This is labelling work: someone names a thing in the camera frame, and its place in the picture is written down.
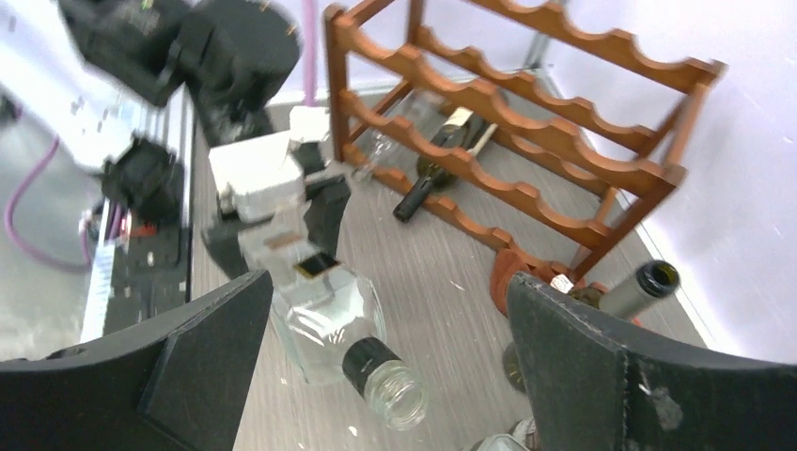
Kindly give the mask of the brown suede cloth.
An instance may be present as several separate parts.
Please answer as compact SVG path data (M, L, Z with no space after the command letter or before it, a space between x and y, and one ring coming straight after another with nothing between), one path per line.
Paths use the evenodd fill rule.
M490 296L496 309L505 317L507 316L507 289L510 279L517 273L528 273L536 276L543 282L550 283L557 273L549 263L532 268L521 258L514 249L502 249L496 253L490 275Z

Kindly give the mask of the green wine bottle silver neck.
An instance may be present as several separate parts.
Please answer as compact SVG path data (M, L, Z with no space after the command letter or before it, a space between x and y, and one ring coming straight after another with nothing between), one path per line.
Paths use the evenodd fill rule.
M680 286L680 273L672 264L651 260L606 292L597 283L572 288L569 295L620 319L632 320L651 305L672 295Z

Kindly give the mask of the wooden wine rack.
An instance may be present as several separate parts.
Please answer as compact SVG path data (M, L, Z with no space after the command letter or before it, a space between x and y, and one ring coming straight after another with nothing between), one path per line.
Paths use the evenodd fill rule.
M681 156L726 65L694 58L651 60L632 34L582 31L553 1L537 7L486 1L483 7L677 90L683 99L657 129L616 126L601 118L590 101L551 96L526 71L505 73L475 48L446 47L422 23L421 1L411 3L407 39L395 50L379 46L363 31L385 2L364 1L351 9L331 5L324 11L324 28L335 157L364 166L367 157L356 140L368 130L382 132L577 242L580 249L570 265L551 265L555 272L580 279L680 186L686 174ZM491 122L498 145L596 194L602 201L598 211L590 219L562 215L532 185L497 179L467 151L433 145L408 119L388 117L388 110L416 88L442 96L448 108L464 107Z

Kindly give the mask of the aluminium frame rail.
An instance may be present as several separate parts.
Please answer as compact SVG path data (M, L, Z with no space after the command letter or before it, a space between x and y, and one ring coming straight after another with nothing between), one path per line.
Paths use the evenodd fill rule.
M148 138L164 142L186 169L192 168L195 117L186 88L179 88L162 109L153 109L119 96L109 115ZM114 206L110 201L103 204L101 231L108 238L98 244L94 254L80 336L82 343L111 332L109 311L115 293L113 284L123 275L123 270L117 266L126 261L127 239L132 227L133 217L127 210Z

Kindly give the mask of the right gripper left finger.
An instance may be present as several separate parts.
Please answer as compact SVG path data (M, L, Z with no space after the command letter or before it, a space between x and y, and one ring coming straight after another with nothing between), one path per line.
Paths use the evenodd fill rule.
M40 360L1 364L5 450L229 450L273 283L237 279Z

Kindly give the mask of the square clear bottle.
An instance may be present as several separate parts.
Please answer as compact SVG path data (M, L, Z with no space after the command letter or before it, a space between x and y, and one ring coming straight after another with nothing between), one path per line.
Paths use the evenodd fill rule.
M428 388L386 345L382 306L369 279L282 225L268 227L242 253L250 268L271 275L271 320L307 383L347 381L394 430L423 421Z

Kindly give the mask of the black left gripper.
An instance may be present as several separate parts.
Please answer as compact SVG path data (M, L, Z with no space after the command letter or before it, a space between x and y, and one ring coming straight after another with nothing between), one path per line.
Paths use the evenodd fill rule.
M251 269L268 268L274 249L308 242L335 256L341 223L351 197L342 174L326 168L305 179L306 199L294 210L283 210L253 224L222 217L216 199L216 217L202 231L209 256L225 275L234 279Z

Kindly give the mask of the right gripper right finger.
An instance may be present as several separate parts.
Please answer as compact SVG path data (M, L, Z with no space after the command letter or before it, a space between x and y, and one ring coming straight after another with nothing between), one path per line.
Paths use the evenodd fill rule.
M682 343L523 272L510 330L545 450L792 450L796 368Z

